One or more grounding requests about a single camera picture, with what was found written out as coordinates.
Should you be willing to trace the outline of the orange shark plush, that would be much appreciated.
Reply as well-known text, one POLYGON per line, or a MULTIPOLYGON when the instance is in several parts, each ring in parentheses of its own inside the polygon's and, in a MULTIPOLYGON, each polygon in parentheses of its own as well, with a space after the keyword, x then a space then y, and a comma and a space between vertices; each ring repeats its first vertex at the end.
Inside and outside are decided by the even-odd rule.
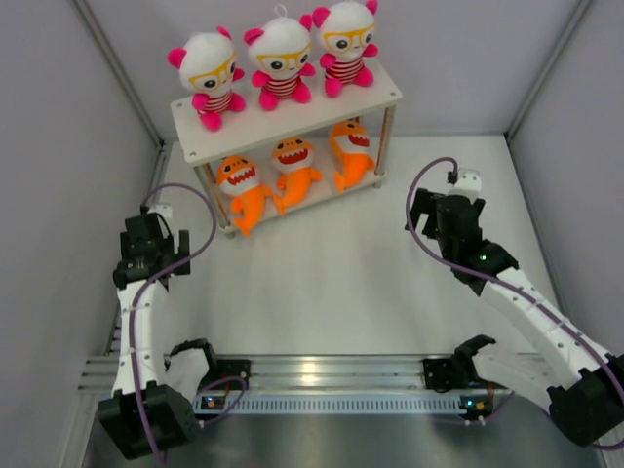
POLYGON ((369 132, 353 120, 336 123, 329 134, 331 154, 339 163, 334 181, 339 193, 361 182, 365 174, 375 168, 369 155, 371 137, 369 132))
POLYGON ((280 216, 288 208, 301 203, 314 181, 323 179, 323 174, 314 166, 315 149, 312 143, 301 136, 291 136, 278 141, 271 154, 271 164, 279 173, 273 202, 280 216))
POLYGON ((240 232, 250 237, 262 220, 266 201, 272 197, 271 188, 260 176, 257 163, 243 155, 225 157, 219 165, 217 185, 230 199, 230 211, 240 232))

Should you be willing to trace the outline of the white pink striped plush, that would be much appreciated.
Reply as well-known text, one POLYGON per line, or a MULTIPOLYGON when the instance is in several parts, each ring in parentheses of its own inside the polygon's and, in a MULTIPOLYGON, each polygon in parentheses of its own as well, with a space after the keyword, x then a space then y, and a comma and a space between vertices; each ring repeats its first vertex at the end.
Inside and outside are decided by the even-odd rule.
POLYGON ((206 130, 218 131, 224 112, 246 109, 243 96, 233 90, 245 72, 237 65, 231 33, 224 26, 193 34, 183 46, 169 50, 167 61, 177 70, 181 86, 192 94, 192 108, 206 130))
POLYGON ((314 9, 312 20, 323 49, 319 64, 329 98, 338 97, 346 85, 367 88, 374 83, 365 59, 378 54, 373 43, 378 8, 378 1, 341 1, 314 9))
POLYGON ((245 32, 248 56, 255 66, 252 85, 259 89, 258 102, 265 111, 277 108, 284 99, 307 103, 312 94, 303 81, 316 74, 310 62, 313 19, 303 14, 298 19, 279 16, 245 32))

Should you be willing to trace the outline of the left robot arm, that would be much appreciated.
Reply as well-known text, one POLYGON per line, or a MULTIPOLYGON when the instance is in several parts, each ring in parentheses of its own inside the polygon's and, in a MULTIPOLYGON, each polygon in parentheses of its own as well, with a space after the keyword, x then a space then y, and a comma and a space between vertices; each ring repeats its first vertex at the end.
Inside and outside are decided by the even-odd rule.
POLYGON ((193 412, 198 389, 219 381, 220 366, 204 338, 164 347, 169 280, 187 275, 189 234, 173 236, 161 214, 130 217, 120 235, 121 259, 112 273, 121 312, 118 366, 97 420, 128 460, 190 443, 199 432, 193 412))

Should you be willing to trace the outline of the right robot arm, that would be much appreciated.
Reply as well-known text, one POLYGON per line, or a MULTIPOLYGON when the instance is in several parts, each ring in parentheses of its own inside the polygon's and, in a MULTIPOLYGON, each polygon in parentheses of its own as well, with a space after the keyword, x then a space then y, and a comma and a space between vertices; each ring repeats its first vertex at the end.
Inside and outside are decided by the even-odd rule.
POLYGON ((425 253, 505 317, 533 347, 537 362, 509 351, 497 339, 477 335, 458 345, 450 360, 468 387, 492 382, 534 403, 577 446, 604 451, 600 438, 623 423, 623 358, 589 338, 564 316, 501 245, 479 224, 485 202, 463 193, 411 189, 406 229, 425 253))

